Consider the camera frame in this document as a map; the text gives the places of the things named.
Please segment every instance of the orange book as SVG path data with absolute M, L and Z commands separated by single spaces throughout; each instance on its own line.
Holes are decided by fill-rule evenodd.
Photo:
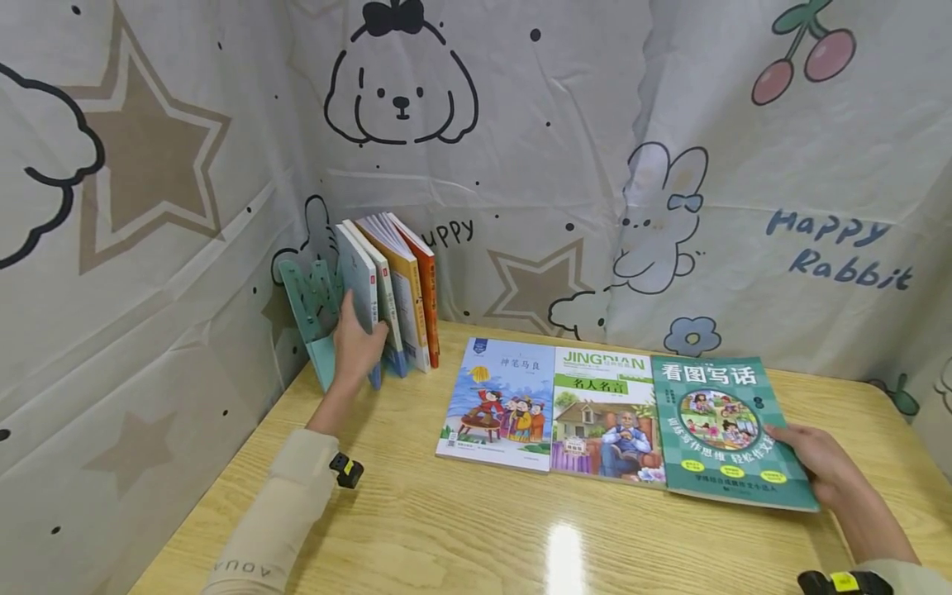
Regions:
M 426 318 L 426 338 L 429 344 L 429 362 L 433 367 L 440 366 L 440 337 L 436 330 L 436 256 L 429 249 L 426 242 L 416 233 L 404 225 L 403 221 L 393 213 L 387 217 L 400 231 L 400 235 L 409 245 L 410 251 L 416 256 L 417 266 L 420 268 L 420 285 L 423 292 L 424 318 Z

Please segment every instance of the sleeve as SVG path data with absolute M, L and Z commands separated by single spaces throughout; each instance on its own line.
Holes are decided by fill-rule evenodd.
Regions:
M 271 464 L 264 487 L 235 528 L 202 595 L 276 595 L 335 485 L 337 439 L 296 429 Z
M 899 560 L 873 560 L 858 565 L 857 570 L 880 575 L 896 595 L 952 595 L 952 585 L 941 574 L 924 566 Z

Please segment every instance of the hand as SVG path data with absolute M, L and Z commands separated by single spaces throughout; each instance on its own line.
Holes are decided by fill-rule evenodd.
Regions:
M 827 432 L 795 424 L 764 429 L 774 440 L 790 445 L 797 453 L 797 458 L 810 472 L 813 492 L 822 505 L 836 509 L 858 492 L 872 489 L 860 468 Z
M 334 331 L 334 384 L 359 385 L 380 362 L 387 333 L 385 322 L 377 323 L 373 334 L 364 331 L 354 313 L 353 290 L 349 290 L 341 304 L 341 318 Z

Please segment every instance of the picture book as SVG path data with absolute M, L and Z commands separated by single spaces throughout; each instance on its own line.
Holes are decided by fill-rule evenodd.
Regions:
M 390 283 L 390 264 L 387 258 L 375 248 L 360 231 L 353 221 L 345 219 L 344 227 L 357 239 L 361 248 L 370 257 L 377 269 L 377 311 L 380 320 L 387 322 L 387 342 L 384 344 L 384 357 L 393 366 L 393 370 L 401 378 L 407 376 L 407 358 L 404 355 L 404 344 L 400 339 L 400 321 L 397 316 L 396 301 L 393 298 L 393 285 Z
M 339 269 L 344 278 L 344 291 L 353 290 L 354 313 L 366 332 L 373 332 L 378 322 L 377 267 L 361 248 L 360 242 L 343 225 L 334 226 L 337 235 Z M 370 383 L 380 389 L 380 364 L 370 372 Z
M 420 290 L 420 272 L 416 257 L 385 216 L 370 215 L 356 223 L 367 240 L 390 262 L 404 351 L 414 366 L 423 372 L 429 372 L 423 293 Z
M 426 318 L 426 337 L 429 345 L 429 362 L 433 367 L 440 366 L 440 335 L 437 332 L 436 321 L 436 257 L 433 250 L 429 249 L 426 242 L 416 233 L 408 228 L 393 213 L 387 213 L 387 218 L 393 222 L 397 231 L 403 236 L 404 240 L 416 256 L 417 266 L 420 270 L 420 287 L 423 291 L 424 317 Z
M 664 487 L 651 360 L 557 347 L 552 470 Z
M 738 504 L 820 509 L 760 358 L 652 358 L 668 489 Z
M 471 338 L 437 456 L 548 472 L 555 347 Z

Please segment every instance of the cherry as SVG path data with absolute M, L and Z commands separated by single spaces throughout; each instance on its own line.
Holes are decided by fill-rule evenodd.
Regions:
M 750 100 L 755 105 L 765 106 L 783 95 L 793 80 L 793 63 L 787 58 L 781 58 L 761 72 L 750 91 Z
M 847 29 L 832 30 L 806 56 L 803 74 L 811 83 L 821 83 L 843 72 L 856 53 L 856 38 Z

